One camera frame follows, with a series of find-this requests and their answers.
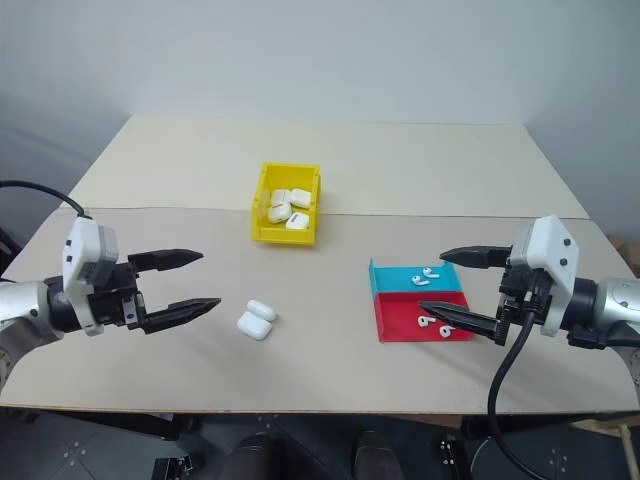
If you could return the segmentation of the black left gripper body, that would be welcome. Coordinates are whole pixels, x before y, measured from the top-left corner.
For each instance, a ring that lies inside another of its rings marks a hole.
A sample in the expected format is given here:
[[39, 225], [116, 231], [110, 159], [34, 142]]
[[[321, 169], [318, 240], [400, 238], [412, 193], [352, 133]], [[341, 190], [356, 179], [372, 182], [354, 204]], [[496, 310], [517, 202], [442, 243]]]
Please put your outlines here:
[[139, 273], [148, 267], [146, 254], [129, 255], [116, 264], [103, 285], [89, 296], [91, 312], [99, 326], [143, 329], [148, 323], [144, 298], [137, 285]]

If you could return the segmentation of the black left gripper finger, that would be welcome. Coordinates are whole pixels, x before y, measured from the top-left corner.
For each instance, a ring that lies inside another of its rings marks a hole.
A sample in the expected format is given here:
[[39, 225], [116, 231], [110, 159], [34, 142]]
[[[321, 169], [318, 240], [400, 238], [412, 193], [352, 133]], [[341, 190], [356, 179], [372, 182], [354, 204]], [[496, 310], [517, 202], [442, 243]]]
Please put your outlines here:
[[170, 304], [166, 309], [144, 315], [139, 327], [153, 334], [187, 324], [221, 303], [221, 298], [197, 298]]
[[204, 255], [190, 249], [163, 249], [132, 254], [127, 257], [136, 272], [167, 271], [200, 260]]

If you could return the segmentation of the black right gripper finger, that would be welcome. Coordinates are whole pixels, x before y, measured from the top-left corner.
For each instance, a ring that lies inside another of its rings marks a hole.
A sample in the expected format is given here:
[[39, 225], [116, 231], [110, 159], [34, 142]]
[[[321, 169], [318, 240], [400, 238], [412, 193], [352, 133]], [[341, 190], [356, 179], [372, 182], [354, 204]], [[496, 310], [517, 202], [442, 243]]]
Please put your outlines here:
[[466, 268], [504, 268], [510, 257], [511, 251], [511, 246], [465, 246], [445, 251], [440, 254], [439, 258], [445, 262], [450, 262]]
[[502, 320], [447, 302], [421, 301], [419, 305], [430, 316], [451, 327], [484, 336], [500, 346], [506, 343], [506, 323]]

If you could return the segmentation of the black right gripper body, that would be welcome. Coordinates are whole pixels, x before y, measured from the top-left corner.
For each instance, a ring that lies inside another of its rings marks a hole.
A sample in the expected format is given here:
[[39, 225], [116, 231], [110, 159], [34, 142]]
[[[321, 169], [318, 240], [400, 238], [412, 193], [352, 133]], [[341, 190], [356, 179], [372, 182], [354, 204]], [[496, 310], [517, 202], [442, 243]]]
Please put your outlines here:
[[512, 324], [523, 326], [532, 313], [535, 324], [542, 325], [551, 300], [551, 277], [543, 269], [531, 269], [525, 264], [506, 260], [499, 286], [500, 300], [496, 312], [497, 341], [507, 339]]

